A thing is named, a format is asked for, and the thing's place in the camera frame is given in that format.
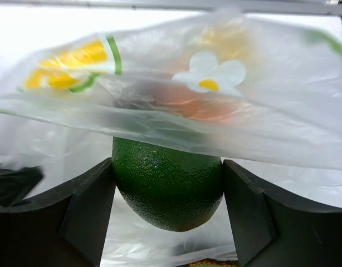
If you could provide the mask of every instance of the dark plastic piece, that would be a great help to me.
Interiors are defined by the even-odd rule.
[[[107,159],[15,206],[0,206],[0,267],[99,266],[114,192]]]
[[[241,267],[342,267],[342,209],[224,161],[225,197]]]
[[[18,171],[0,169],[0,206],[21,201],[43,178],[37,167]]]

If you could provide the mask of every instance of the green avocado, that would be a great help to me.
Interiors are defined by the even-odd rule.
[[[114,137],[116,185],[145,221],[184,232],[207,222],[223,197],[220,157]]]

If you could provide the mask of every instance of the flower petal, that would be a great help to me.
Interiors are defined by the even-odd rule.
[[[193,91],[201,93],[208,92],[209,90],[198,86],[199,81],[202,80],[201,78],[202,75],[200,76],[196,72],[180,72],[173,76],[172,80],[185,83]]]
[[[190,71],[210,72],[218,67],[216,55],[210,51],[195,53],[189,61]]]
[[[237,96],[237,97],[243,97],[242,93],[238,89],[236,89],[234,86],[231,85],[220,85],[219,92],[224,93],[225,95],[231,95],[231,96]]]
[[[226,82],[228,86],[239,85],[244,81],[246,75],[247,69],[239,60],[226,61],[212,73],[212,76],[217,82]]]

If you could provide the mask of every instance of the translucent plastic bag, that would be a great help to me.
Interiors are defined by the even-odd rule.
[[[342,45],[235,9],[40,51],[0,113],[174,149],[342,170]]]

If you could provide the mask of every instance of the plastic bag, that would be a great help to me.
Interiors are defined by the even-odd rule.
[[[101,267],[170,267],[206,258],[237,260],[224,198],[207,223],[176,233],[148,224],[116,191],[109,225]]]
[[[226,9],[40,51],[0,113],[183,151],[342,170],[342,44]]]

